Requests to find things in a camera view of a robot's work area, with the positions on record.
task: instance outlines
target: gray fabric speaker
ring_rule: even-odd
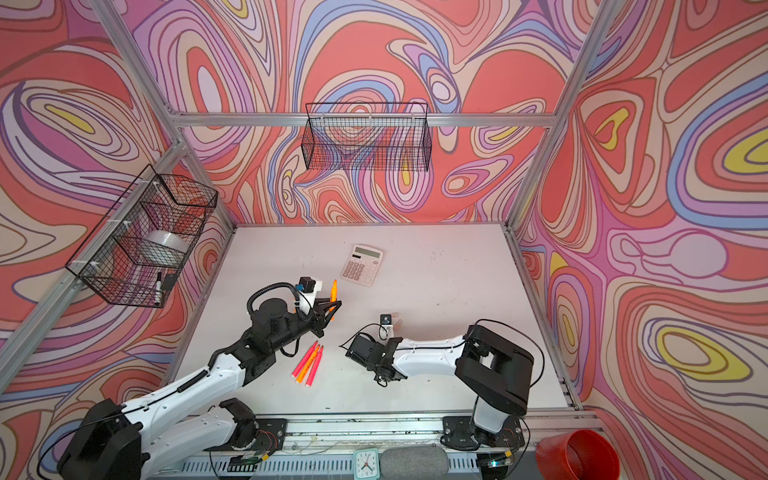
[[[448,473],[448,454],[436,446],[389,449],[379,457],[383,478],[442,477]]]

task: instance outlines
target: clock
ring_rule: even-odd
[[[379,450],[365,449],[355,452],[355,480],[378,478]]]

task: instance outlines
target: red bucket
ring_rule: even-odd
[[[541,440],[536,464],[545,480],[618,480],[621,473],[614,447],[591,430]]]

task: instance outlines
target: black mesh basket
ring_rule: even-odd
[[[160,308],[217,200],[213,188],[188,177],[155,174],[96,253],[67,268],[107,303]]]
[[[306,169],[428,171],[428,109],[421,102],[306,104]]]

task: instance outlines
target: black mounting plate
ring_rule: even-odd
[[[272,452],[283,449],[283,442],[286,438],[286,425],[288,420],[286,419],[256,419],[259,424],[259,430],[261,432],[269,433],[257,433],[256,441],[245,452]],[[274,446],[275,440],[277,440],[277,447]],[[211,447],[207,449],[208,452],[234,452],[231,446],[219,445],[217,447]]]
[[[477,445],[472,436],[475,434],[474,428],[470,426],[472,417],[469,416],[446,416],[442,418],[442,432],[445,434],[445,443],[449,445],[472,447]],[[491,440],[491,447],[509,447],[514,453],[525,446],[525,438],[520,428],[520,420],[517,417],[509,416],[504,422],[498,438]]]

